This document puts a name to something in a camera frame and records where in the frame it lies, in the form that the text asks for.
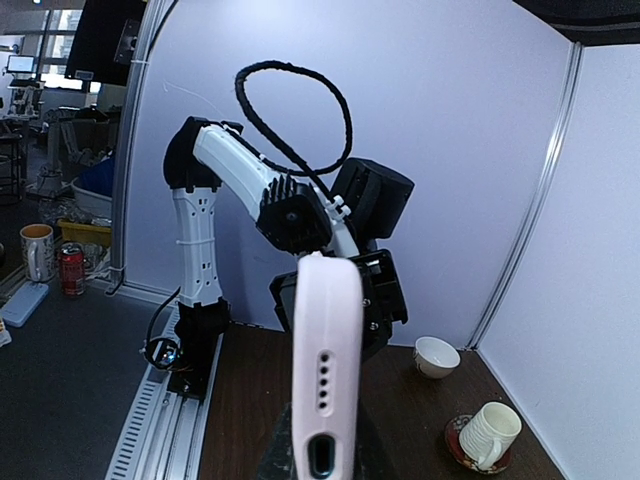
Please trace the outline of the front aluminium rail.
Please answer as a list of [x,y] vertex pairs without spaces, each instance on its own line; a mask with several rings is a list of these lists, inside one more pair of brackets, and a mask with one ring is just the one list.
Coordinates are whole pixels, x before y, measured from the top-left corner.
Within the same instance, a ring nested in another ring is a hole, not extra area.
[[188,398],[169,390],[170,375],[152,367],[131,403],[107,479],[196,479],[222,341],[216,342],[205,397]]

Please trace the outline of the orange inside mug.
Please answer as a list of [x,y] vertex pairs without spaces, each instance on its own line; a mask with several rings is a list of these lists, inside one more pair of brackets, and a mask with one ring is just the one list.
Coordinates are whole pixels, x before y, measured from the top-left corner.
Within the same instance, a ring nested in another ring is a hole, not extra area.
[[55,275],[54,230],[46,224],[26,225],[20,230],[26,278],[46,283]]

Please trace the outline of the red coaster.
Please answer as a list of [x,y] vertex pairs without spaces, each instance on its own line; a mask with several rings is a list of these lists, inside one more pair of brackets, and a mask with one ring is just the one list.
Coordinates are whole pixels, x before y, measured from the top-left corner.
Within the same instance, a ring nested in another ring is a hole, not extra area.
[[463,414],[454,417],[449,420],[444,429],[444,440],[449,453],[453,456],[457,463],[465,468],[483,475],[497,475],[505,471],[512,461],[512,451],[508,449],[504,455],[490,467],[489,470],[481,470],[478,468],[477,463],[471,459],[462,449],[459,434],[463,428],[473,418],[470,414]]

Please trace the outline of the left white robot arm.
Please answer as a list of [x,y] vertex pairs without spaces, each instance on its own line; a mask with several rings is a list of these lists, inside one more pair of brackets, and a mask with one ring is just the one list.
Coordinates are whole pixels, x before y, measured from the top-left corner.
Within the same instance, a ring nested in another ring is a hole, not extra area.
[[177,214],[180,287],[173,298],[179,319],[174,340],[151,349],[148,360],[171,375],[173,392],[203,399],[215,343],[231,321],[217,270],[218,193],[230,190],[257,230],[277,250],[295,256],[320,252],[353,261],[364,288],[363,357],[390,340],[408,319],[389,238],[413,191],[403,174],[375,161],[349,158],[330,191],[278,171],[246,142],[237,123],[188,118],[171,139],[164,179]]

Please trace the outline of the cream ceramic mug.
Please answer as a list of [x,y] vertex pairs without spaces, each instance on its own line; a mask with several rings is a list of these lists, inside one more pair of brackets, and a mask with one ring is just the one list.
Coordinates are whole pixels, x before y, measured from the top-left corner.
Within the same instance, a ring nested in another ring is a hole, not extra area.
[[463,452],[480,471],[489,471],[522,431],[518,413],[500,402],[488,402],[459,433]]

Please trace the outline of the white small bowl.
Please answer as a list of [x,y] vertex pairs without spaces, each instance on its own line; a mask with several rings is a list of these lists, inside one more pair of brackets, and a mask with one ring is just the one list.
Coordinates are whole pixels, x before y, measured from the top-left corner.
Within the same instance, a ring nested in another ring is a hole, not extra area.
[[448,342],[423,336],[414,343],[413,360],[418,372],[432,380],[450,375],[461,363],[460,354]]

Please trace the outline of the red soda can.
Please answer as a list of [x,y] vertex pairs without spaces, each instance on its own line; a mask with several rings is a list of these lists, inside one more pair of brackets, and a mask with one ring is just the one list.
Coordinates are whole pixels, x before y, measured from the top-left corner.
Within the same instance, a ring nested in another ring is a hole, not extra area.
[[85,292],[84,253],[76,242],[65,242],[59,251],[59,276],[62,291],[69,297]]

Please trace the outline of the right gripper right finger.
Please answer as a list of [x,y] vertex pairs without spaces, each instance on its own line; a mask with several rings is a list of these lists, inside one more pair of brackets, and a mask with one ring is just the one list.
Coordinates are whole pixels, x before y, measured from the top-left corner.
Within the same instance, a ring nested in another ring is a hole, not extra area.
[[362,480],[395,478],[395,469],[365,409],[360,409],[357,417],[354,478]]

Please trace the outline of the aluminium frame post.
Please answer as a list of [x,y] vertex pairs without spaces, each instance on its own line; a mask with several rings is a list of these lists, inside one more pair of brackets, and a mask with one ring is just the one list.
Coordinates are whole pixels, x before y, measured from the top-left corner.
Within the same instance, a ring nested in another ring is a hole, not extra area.
[[148,1],[134,49],[122,108],[112,193],[112,244],[109,286],[104,294],[113,297],[123,286],[126,273],[126,213],[132,151],[140,100],[150,57],[162,29],[177,1]]
[[572,42],[568,51],[566,71],[561,88],[555,123],[547,142],[544,162],[538,176],[531,198],[524,211],[514,240],[508,250],[505,262],[499,276],[482,309],[480,319],[464,346],[465,351],[477,350],[487,334],[492,321],[506,298],[513,283],[517,270],[524,258],[526,249],[531,241],[534,229],[538,223],[551,185],[556,173],[565,137],[569,129],[573,112],[579,74],[583,63],[584,45]]

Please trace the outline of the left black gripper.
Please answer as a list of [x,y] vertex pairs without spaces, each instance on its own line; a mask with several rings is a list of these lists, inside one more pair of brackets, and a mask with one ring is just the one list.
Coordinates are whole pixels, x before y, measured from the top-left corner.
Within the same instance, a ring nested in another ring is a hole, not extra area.
[[[363,288],[363,336],[361,362],[384,348],[393,334],[392,323],[408,321],[408,312],[391,253],[387,249],[351,257],[358,268]],[[285,332],[294,326],[297,273],[276,276],[269,285],[274,311]]]

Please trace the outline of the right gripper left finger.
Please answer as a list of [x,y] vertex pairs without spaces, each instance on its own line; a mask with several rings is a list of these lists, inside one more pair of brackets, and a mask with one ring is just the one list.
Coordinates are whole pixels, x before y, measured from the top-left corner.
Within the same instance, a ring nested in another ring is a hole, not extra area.
[[261,458],[256,479],[293,480],[295,478],[291,413],[291,404],[287,403],[276,422],[273,435]]

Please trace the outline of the black monitor screen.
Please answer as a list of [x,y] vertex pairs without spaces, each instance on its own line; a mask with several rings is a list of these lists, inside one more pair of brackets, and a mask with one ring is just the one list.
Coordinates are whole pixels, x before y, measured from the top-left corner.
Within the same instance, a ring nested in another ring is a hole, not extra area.
[[125,86],[146,1],[86,1],[65,78]]

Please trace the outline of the black phone white case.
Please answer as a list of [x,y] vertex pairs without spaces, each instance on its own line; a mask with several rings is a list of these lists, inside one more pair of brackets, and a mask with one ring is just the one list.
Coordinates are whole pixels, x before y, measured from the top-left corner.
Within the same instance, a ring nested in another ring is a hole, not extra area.
[[363,290],[356,265],[313,253],[298,262],[291,435],[299,479],[354,476]]

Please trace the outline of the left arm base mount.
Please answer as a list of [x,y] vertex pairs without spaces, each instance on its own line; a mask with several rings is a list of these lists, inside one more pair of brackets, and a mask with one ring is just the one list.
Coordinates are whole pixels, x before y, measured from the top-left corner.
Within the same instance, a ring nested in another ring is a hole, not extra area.
[[160,313],[174,296],[154,312],[147,327],[142,354],[159,371],[170,373],[168,390],[202,401],[206,397],[218,337],[231,323],[230,305],[223,298],[193,307],[178,303],[179,319],[174,327],[178,341],[152,337]]

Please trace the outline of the left aluminium frame post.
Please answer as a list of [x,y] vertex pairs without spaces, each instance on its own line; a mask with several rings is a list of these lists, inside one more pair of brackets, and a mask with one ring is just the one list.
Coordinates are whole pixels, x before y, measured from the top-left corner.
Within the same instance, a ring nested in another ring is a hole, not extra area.
[[104,294],[113,297],[123,286],[126,273],[126,213],[132,151],[140,100],[150,57],[162,29],[177,1],[148,1],[134,49],[122,108],[112,193],[112,244],[109,286]]

